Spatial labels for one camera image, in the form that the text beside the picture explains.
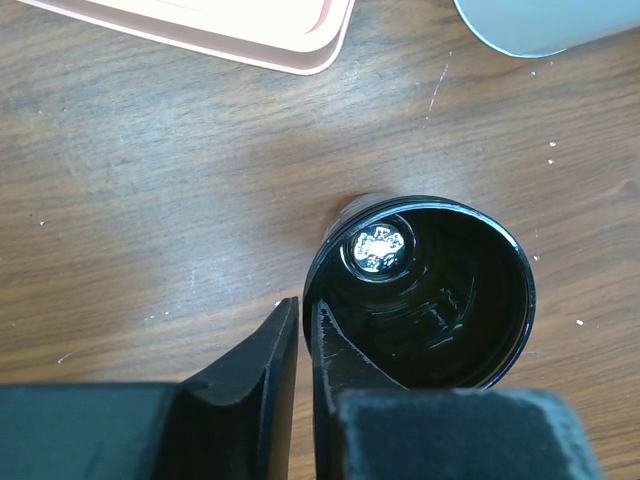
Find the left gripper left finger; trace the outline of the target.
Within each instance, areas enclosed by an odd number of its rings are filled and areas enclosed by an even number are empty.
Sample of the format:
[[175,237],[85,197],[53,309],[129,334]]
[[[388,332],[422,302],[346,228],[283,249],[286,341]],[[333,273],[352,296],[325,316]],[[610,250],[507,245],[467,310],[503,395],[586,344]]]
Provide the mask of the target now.
[[1,389],[5,479],[284,479],[298,301],[179,383]]

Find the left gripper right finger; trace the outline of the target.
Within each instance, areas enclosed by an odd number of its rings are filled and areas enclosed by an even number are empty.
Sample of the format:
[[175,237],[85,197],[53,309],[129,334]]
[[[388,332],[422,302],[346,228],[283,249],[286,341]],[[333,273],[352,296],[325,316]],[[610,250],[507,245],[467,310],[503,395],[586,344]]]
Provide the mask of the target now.
[[310,309],[319,479],[600,479],[575,412],[535,389],[407,390]]

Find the black plastic cup stack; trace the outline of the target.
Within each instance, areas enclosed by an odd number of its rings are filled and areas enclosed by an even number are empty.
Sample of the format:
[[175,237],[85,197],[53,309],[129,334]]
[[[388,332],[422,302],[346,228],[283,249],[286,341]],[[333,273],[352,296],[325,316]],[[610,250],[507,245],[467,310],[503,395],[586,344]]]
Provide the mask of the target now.
[[347,345],[409,389],[488,388],[524,350],[536,286],[502,225],[435,196],[365,194],[325,231],[302,328],[324,308]]

